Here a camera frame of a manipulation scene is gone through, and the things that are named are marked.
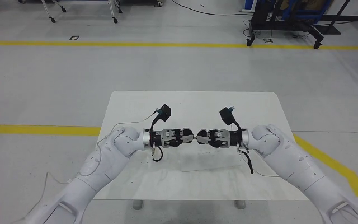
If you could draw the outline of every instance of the robotic hand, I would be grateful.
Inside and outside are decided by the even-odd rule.
[[[317,207],[326,224],[358,224],[358,200],[346,195],[315,164],[294,140],[274,125],[259,125],[252,131],[242,129],[235,121],[234,108],[220,111],[226,125],[235,124],[237,131],[201,130],[196,139],[199,144],[213,147],[237,147],[255,150],[263,160],[284,180],[298,188]],[[248,164],[253,173],[248,155]]]
[[[112,129],[97,144],[98,149],[89,154],[77,176],[48,202],[40,204],[25,217],[26,224],[81,224],[83,214],[95,195],[122,172],[137,150],[154,146],[177,147],[194,138],[189,129],[153,131],[158,120],[170,117],[171,109],[163,105],[155,112],[150,129],[138,132],[133,127]]]

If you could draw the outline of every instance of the table top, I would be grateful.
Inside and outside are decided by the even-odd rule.
[[[98,139],[114,124],[142,120],[163,104],[171,107],[171,117],[158,121],[154,130],[186,127],[197,135],[204,128],[231,129],[219,111],[235,106],[233,115],[242,128],[274,124],[293,139],[275,93],[159,91],[113,92]],[[152,118],[130,126],[150,128]],[[251,174],[234,147],[214,149],[193,140],[177,148],[164,148],[163,153],[162,161],[154,162],[150,150],[138,151],[95,199],[308,200],[282,178]],[[256,171],[276,175],[257,153],[250,151],[249,155]]]

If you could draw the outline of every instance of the white cable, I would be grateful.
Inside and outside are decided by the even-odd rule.
[[[100,144],[100,142],[102,142],[103,140],[107,139],[109,135],[112,134],[113,130],[115,129],[115,127],[116,127],[117,125],[119,125],[119,124],[134,124],[134,123],[144,122],[144,121],[148,120],[151,116],[153,116],[155,113],[156,113],[156,111],[155,111],[153,114],[151,114],[149,117],[145,118],[144,120],[140,120],[140,121],[138,121],[138,122],[122,122],[122,123],[117,123],[117,124],[115,124],[115,125],[113,126],[111,132],[110,132],[108,135],[106,135],[103,139],[101,139],[101,140],[99,140],[99,141],[97,142],[97,146],[98,146],[99,149],[100,149],[100,161],[98,162],[98,165],[97,165],[97,167],[95,168],[95,170],[93,170],[93,171],[92,171],[90,174],[88,174],[88,175],[83,175],[83,174],[81,174],[81,172],[78,172],[78,173],[79,173],[81,176],[90,176],[91,174],[93,174],[93,173],[97,170],[97,168],[99,167],[99,165],[100,165],[100,163],[101,163],[101,160],[102,160],[102,149],[101,149],[101,147],[100,147],[99,144]],[[70,181],[71,181],[71,179],[69,179],[69,180],[67,181],[67,183],[62,183],[61,181],[57,180],[52,173],[47,172],[47,173],[46,173],[46,178],[45,178],[44,189],[43,189],[43,192],[41,193],[40,200],[29,210],[29,212],[28,212],[24,217],[20,218],[19,220],[16,220],[16,221],[11,222],[10,224],[13,224],[13,223],[16,223],[16,222],[20,222],[21,220],[24,220],[25,217],[26,217],[32,210],[34,210],[34,208],[41,202],[41,200],[42,200],[43,197],[44,197],[44,193],[45,193],[45,189],[46,189],[46,185],[47,185],[47,179],[48,179],[48,177],[49,177],[49,174],[50,174],[51,177],[52,177],[57,183],[59,183],[59,184],[68,184],[68,183],[70,183]]]
[[[83,174],[81,174],[81,172],[78,172],[78,173],[79,173],[81,176],[90,176],[91,174],[93,174],[93,173],[97,170],[97,168],[100,166],[100,163],[101,163],[101,161],[102,161],[102,149],[101,149],[101,147],[100,147],[100,143],[101,143],[103,140],[107,139],[107,138],[112,134],[112,132],[114,131],[114,129],[116,128],[117,125],[119,125],[119,124],[135,124],[135,123],[144,122],[144,121],[146,121],[147,119],[149,119],[151,116],[153,116],[155,113],[156,113],[156,112],[154,112],[153,114],[151,114],[149,117],[145,118],[144,120],[140,120],[140,121],[137,121],[137,122],[121,122],[121,123],[115,124],[115,125],[113,126],[111,132],[110,132],[108,135],[106,135],[103,139],[101,139],[101,140],[99,140],[99,141],[97,142],[97,146],[98,146],[98,148],[100,149],[100,160],[99,160],[99,162],[98,162],[96,168],[95,168],[90,174],[83,175]]]
[[[43,189],[43,192],[41,193],[40,200],[39,200],[38,202],[36,202],[36,204],[35,204],[34,206],[32,206],[32,208],[29,210],[29,212],[28,212],[24,217],[20,218],[19,220],[16,220],[16,221],[11,222],[10,224],[13,224],[13,223],[16,223],[16,222],[20,222],[21,220],[24,220],[25,217],[26,217],[32,210],[34,210],[34,208],[41,202],[41,200],[43,199],[44,194],[45,194],[45,189],[46,189],[47,179],[48,179],[48,177],[49,177],[49,174],[50,174],[50,176],[51,176],[57,183],[59,183],[59,184],[68,184],[68,183],[70,182],[70,180],[71,180],[71,179],[70,179],[70,180],[68,180],[68,182],[62,183],[61,181],[57,180],[51,172],[47,172],[47,173],[46,173],[46,178],[45,178],[44,189]]]

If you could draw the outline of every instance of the floor marking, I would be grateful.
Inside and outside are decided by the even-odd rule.
[[[0,125],[0,134],[41,134],[59,136],[98,136],[101,127],[82,127],[82,126],[39,126],[39,125]],[[296,134],[296,143],[306,150],[309,154],[337,171],[344,176],[355,195],[358,197],[358,176],[345,165],[331,158],[326,153],[312,146]]]
[[[55,136],[98,136],[101,127],[0,125],[0,134],[47,134]]]
[[[296,143],[301,146],[304,150],[306,150],[309,154],[313,157],[318,159],[319,161],[323,162],[342,176],[344,176],[349,185],[351,186],[354,194],[358,197],[358,176],[345,165],[341,164],[340,162],[334,160],[329,155],[325,154],[318,148],[312,146],[310,143],[306,142],[296,134],[294,134]]]
[[[164,47],[164,48],[245,48],[314,50],[311,45],[246,44],[235,43],[155,43],[155,42],[73,42],[73,41],[0,41],[4,46],[114,46],[114,47]],[[319,50],[358,50],[358,46],[326,46]]]

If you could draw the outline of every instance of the black cable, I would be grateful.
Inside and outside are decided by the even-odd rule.
[[[307,37],[309,36],[309,32],[307,32],[307,34],[304,35],[299,35],[298,31],[297,31],[297,35],[292,35],[293,38],[301,38],[301,39],[307,39]]]
[[[248,154],[246,152],[241,151],[241,150],[240,150],[240,152],[246,156],[248,167],[250,167],[251,174],[253,174],[253,168],[252,168],[252,163],[251,163],[250,157],[248,156]]]
[[[334,25],[338,25],[338,24],[349,24],[351,22],[356,22],[356,21],[348,21],[348,22],[338,22],[335,23]],[[330,24],[317,24],[316,26],[329,26]]]
[[[178,6],[181,6],[183,8],[187,8],[188,10],[192,10],[194,12],[198,12],[198,13],[202,13],[202,14],[206,14],[206,15],[212,15],[212,16],[252,16],[253,14],[245,14],[245,13],[236,13],[236,14],[213,14],[213,13],[207,13],[207,12],[201,12],[198,10],[195,10],[193,8],[189,8],[186,6],[183,6],[182,4],[177,3],[176,1],[172,0],[172,2],[174,2],[175,4],[177,4]]]
[[[160,149],[160,151],[161,151],[161,157],[160,157],[160,159],[159,160],[156,160],[156,159],[154,159],[153,158],[153,161],[154,162],[159,162],[160,160],[162,160],[162,158],[163,158],[163,150],[162,150],[162,148],[160,147],[160,146],[157,146],[159,149]]]

